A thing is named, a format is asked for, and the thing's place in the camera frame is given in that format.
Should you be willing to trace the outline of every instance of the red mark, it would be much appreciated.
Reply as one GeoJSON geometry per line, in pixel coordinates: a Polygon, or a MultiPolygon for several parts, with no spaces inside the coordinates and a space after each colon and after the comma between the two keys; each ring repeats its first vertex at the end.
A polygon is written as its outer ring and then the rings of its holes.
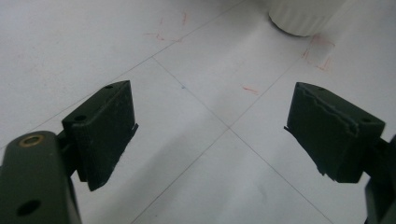
{"type": "Polygon", "coordinates": [[[320,35],[314,35],[312,37],[311,43],[310,44],[319,44],[319,45],[332,45],[335,48],[335,44],[326,38],[320,36],[320,35]]]}
{"type": "Polygon", "coordinates": [[[162,36],[160,36],[160,34],[157,34],[157,39],[158,40],[165,40],[162,36]]]}
{"type": "Polygon", "coordinates": [[[329,71],[330,62],[331,62],[331,61],[332,61],[332,59],[331,59],[331,58],[328,58],[328,59],[326,60],[326,62],[325,62],[323,65],[317,66],[317,68],[320,69],[320,70],[322,70],[322,71],[329,71]]]}
{"type": "Polygon", "coordinates": [[[251,88],[249,88],[249,87],[242,87],[245,91],[251,91],[251,92],[253,92],[253,94],[255,94],[255,95],[259,95],[259,92],[258,91],[256,91],[256,90],[253,90],[253,89],[251,89],[251,88]]]}
{"type": "Polygon", "coordinates": [[[309,55],[309,49],[306,49],[304,54],[301,57],[308,60],[308,55],[309,55]]]}
{"type": "Polygon", "coordinates": [[[183,25],[185,25],[187,22],[187,13],[184,13],[184,17],[183,17],[183,25]]]}

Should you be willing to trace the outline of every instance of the screw hole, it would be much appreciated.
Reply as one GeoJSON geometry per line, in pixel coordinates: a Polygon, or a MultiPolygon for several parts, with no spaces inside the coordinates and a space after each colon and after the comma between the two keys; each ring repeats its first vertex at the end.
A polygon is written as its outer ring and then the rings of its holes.
{"type": "Polygon", "coordinates": [[[44,135],[42,134],[33,134],[23,138],[20,141],[20,147],[32,147],[38,145],[41,141],[43,141],[44,135]]]}
{"type": "Polygon", "coordinates": [[[83,121],[83,120],[86,119],[86,118],[87,118],[86,116],[80,115],[80,116],[75,117],[75,120],[76,120],[76,121],[83,121]]]}
{"type": "Polygon", "coordinates": [[[27,203],[21,205],[17,210],[18,217],[25,217],[32,214],[35,210],[37,210],[41,205],[41,202],[38,200],[32,200],[27,203]]]}
{"type": "Polygon", "coordinates": [[[365,122],[365,123],[370,123],[371,122],[370,119],[362,119],[362,121],[365,122]]]}

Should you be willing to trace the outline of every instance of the tile grout line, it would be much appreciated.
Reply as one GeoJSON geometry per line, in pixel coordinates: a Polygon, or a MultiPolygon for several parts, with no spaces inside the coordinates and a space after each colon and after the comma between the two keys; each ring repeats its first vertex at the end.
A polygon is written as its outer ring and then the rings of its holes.
{"type": "MultiPolygon", "coordinates": [[[[230,8],[228,8],[228,9],[224,10],[224,11],[221,12],[218,16],[214,17],[212,20],[207,21],[207,22],[205,22],[204,24],[198,26],[197,28],[195,28],[194,30],[192,30],[191,32],[189,32],[188,34],[183,35],[180,39],[183,39],[183,38],[187,37],[188,35],[191,35],[191,34],[194,33],[195,31],[201,29],[201,28],[204,27],[205,25],[207,25],[207,24],[209,24],[210,22],[214,21],[215,19],[217,19],[218,17],[220,17],[220,16],[222,16],[223,14],[227,13],[228,11],[232,10],[233,8],[238,7],[239,5],[241,5],[241,4],[242,4],[243,2],[245,2],[245,1],[247,1],[247,0],[242,0],[242,1],[240,1],[239,3],[233,5],[232,7],[230,7],[230,8]]],[[[165,49],[168,49],[169,47],[173,46],[174,44],[176,44],[176,42],[174,42],[174,43],[172,43],[172,44],[166,46],[166,47],[163,48],[163,49],[160,49],[160,50],[157,51],[156,53],[154,53],[154,54],[152,54],[151,56],[147,57],[147,59],[143,60],[142,62],[138,63],[137,65],[133,66],[132,68],[126,70],[125,72],[122,72],[119,76],[117,76],[117,77],[111,79],[111,80],[108,81],[106,84],[109,84],[109,83],[111,83],[112,81],[114,81],[115,79],[117,79],[117,78],[119,78],[119,77],[122,77],[123,75],[125,75],[125,74],[127,74],[128,72],[134,70],[137,66],[139,66],[139,65],[142,64],[142,63],[145,63],[145,62],[148,61],[149,59],[151,59],[151,58],[154,59],[154,56],[155,56],[155,55],[161,53],[161,52],[164,51],[165,49]]],[[[80,102],[82,99],[84,99],[84,98],[86,98],[86,97],[88,97],[88,96],[90,96],[90,95],[93,95],[94,93],[95,93],[95,91],[92,92],[92,93],[90,93],[90,94],[85,95],[84,97],[82,97],[82,98],[80,98],[79,100],[77,100],[75,103],[71,104],[70,106],[68,106],[67,108],[63,109],[62,111],[60,111],[59,113],[55,114],[54,116],[50,117],[49,119],[46,119],[46,120],[44,120],[43,122],[39,123],[39,124],[36,125],[34,128],[30,129],[29,131],[27,131],[27,132],[24,133],[24,134],[30,133],[32,130],[34,130],[34,129],[40,127],[40,126],[43,125],[44,123],[46,123],[46,122],[48,122],[49,120],[51,120],[51,119],[55,118],[56,116],[60,115],[62,112],[64,112],[65,110],[67,110],[67,109],[70,108],[71,106],[77,104],[77,103],[80,102]]],[[[5,145],[3,145],[3,146],[0,146],[0,150],[3,150],[7,145],[8,145],[8,143],[5,144],[5,145]]]]}
{"type": "MultiPolygon", "coordinates": [[[[236,3],[236,4],[233,5],[232,7],[230,7],[230,8],[228,8],[228,9],[224,10],[223,12],[221,12],[218,16],[216,16],[216,17],[214,17],[213,19],[211,19],[211,20],[205,22],[204,24],[198,26],[197,28],[195,28],[194,30],[192,30],[191,32],[189,32],[188,34],[183,35],[180,39],[183,39],[183,38],[185,38],[185,37],[191,35],[191,34],[194,33],[195,31],[201,29],[202,27],[206,26],[206,25],[209,24],[210,22],[214,21],[215,19],[217,19],[217,18],[219,18],[220,16],[224,15],[225,13],[229,12],[229,11],[232,10],[233,8],[238,7],[239,5],[241,5],[242,3],[246,2],[246,1],[247,1],[247,0],[242,0],[242,1],[240,1],[239,3],[236,3]]],[[[169,47],[173,46],[174,44],[176,44],[176,42],[173,42],[172,44],[166,46],[165,48],[161,49],[160,51],[154,53],[151,57],[154,58],[157,54],[163,52],[164,50],[168,49],[169,47]]]]}
{"type": "Polygon", "coordinates": [[[219,139],[225,134],[227,133],[229,130],[231,130],[230,128],[227,128],[218,138],[216,138],[215,141],[213,141],[212,144],[210,144],[209,147],[207,147],[183,172],[181,172],[180,175],[178,175],[175,180],[172,181],[172,183],[170,183],[168,185],[168,187],[166,187],[132,222],[131,224],[135,223],[170,187],[172,187],[172,185],[178,181],[180,179],[181,176],[184,175],[184,173],[186,173],[190,167],[192,167],[196,161],[198,161],[215,143],[217,143],[219,141],[219,139]]]}
{"type": "MultiPolygon", "coordinates": [[[[122,77],[123,75],[125,75],[125,74],[128,73],[128,72],[130,72],[131,70],[133,70],[134,68],[136,68],[136,67],[139,66],[140,64],[145,63],[146,61],[148,61],[150,58],[151,58],[151,57],[145,59],[144,61],[142,61],[141,63],[135,65],[135,66],[132,67],[131,69],[128,69],[128,71],[123,72],[121,75],[119,75],[119,76],[117,76],[117,77],[111,79],[110,81],[108,81],[107,83],[105,83],[104,86],[110,84],[110,83],[113,82],[115,79],[117,79],[117,78],[119,78],[119,77],[122,77]]],[[[93,91],[93,92],[91,92],[91,93],[89,93],[89,94],[87,94],[87,95],[81,97],[79,100],[76,100],[75,103],[71,104],[70,106],[68,106],[68,107],[65,108],[65,109],[62,109],[59,113],[56,113],[55,115],[51,116],[49,119],[44,120],[43,122],[39,123],[38,125],[36,125],[36,126],[33,127],[32,129],[30,129],[29,131],[27,131],[26,133],[23,133],[23,134],[21,134],[21,135],[30,133],[30,132],[33,131],[34,129],[40,127],[41,125],[45,124],[46,122],[50,121],[51,119],[55,118],[56,116],[62,114],[62,113],[63,113],[65,110],[67,110],[68,108],[70,108],[70,107],[72,107],[72,106],[78,104],[78,103],[81,102],[83,99],[85,99],[85,98],[87,98],[87,97],[89,97],[89,96],[94,95],[94,94],[95,94],[97,91],[99,91],[100,89],[102,89],[102,88],[99,88],[99,89],[97,89],[97,90],[95,90],[95,91],[93,91]]],[[[0,150],[3,150],[7,145],[8,145],[8,144],[1,146],[1,147],[0,147],[0,150]]]]}
{"type": "Polygon", "coordinates": [[[333,224],[333,222],[326,217],[326,215],[323,214],[322,211],[320,211],[313,203],[311,203],[307,198],[305,198],[305,196],[299,191],[297,190],[297,188],[295,188],[283,175],[281,175],[267,160],[265,160],[256,150],[253,149],[253,147],[251,147],[244,139],[242,139],[236,132],[233,131],[233,129],[230,129],[231,132],[233,132],[242,142],[244,142],[249,148],[250,150],[253,151],[254,154],[256,154],[260,159],[262,159],[262,161],[264,161],[268,166],[271,167],[271,169],[273,169],[284,181],[286,181],[286,183],[288,183],[295,191],[297,191],[309,204],[311,204],[319,213],[321,213],[327,220],[329,220],[330,223],[333,224]]]}
{"type": "MultiPolygon", "coordinates": [[[[169,72],[160,62],[158,62],[155,58],[152,58],[165,72],[171,76],[175,81],[177,81],[182,87],[185,87],[183,83],[181,83],[171,72],[169,72]]],[[[217,114],[215,114],[211,109],[209,109],[204,102],[202,102],[192,91],[190,91],[188,88],[185,88],[186,91],[189,92],[189,94],[194,97],[201,105],[203,105],[213,116],[215,116],[222,124],[224,124],[228,129],[231,128],[231,126],[228,126],[217,114]]]]}
{"type": "Polygon", "coordinates": [[[257,99],[253,102],[253,104],[251,104],[251,105],[244,111],[244,113],[242,113],[242,114],[230,125],[230,128],[233,127],[233,126],[235,125],[235,123],[236,123],[238,120],[240,120],[240,119],[249,111],[249,109],[250,109],[251,107],[253,107],[253,106],[264,96],[265,93],[267,93],[269,90],[271,90],[271,88],[273,88],[273,86],[274,86],[283,76],[285,76],[285,75],[289,72],[289,70],[290,70],[295,64],[297,64],[297,62],[298,62],[299,60],[300,60],[300,57],[299,57],[297,60],[295,60],[294,63],[292,63],[292,64],[288,67],[288,69],[286,69],[286,71],[285,71],[282,75],[280,75],[280,76],[275,80],[275,82],[273,82],[273,83],[267,88],[267,90],[265,90],[259,97],[257,97],[257,99]]]}

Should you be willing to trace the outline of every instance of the white ceramic cup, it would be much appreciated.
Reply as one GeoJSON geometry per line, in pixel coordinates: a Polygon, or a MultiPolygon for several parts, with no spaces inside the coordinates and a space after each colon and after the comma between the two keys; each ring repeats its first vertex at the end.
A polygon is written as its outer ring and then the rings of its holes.
{"type": "Polygon", "coordinates": [[[273,0],[269,15],[272,22],[292,35],[319,33],[332,15],[347,0],[273,0]]]}

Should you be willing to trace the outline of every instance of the white table surface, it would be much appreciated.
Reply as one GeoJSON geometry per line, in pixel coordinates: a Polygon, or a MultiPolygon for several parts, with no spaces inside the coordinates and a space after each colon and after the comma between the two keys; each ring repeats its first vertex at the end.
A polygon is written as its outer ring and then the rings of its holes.
{"type": "Polygon", "coordinates": [[[356,185],[322,176],[283,130],[295,82],[396,134],[396,2],[348,0],[318,35],[275,28],[262,0],[3,0],[0,160],[108,83],[131,80],[140,128],[84,224],[336,223],[366,218],[356,185]]]}

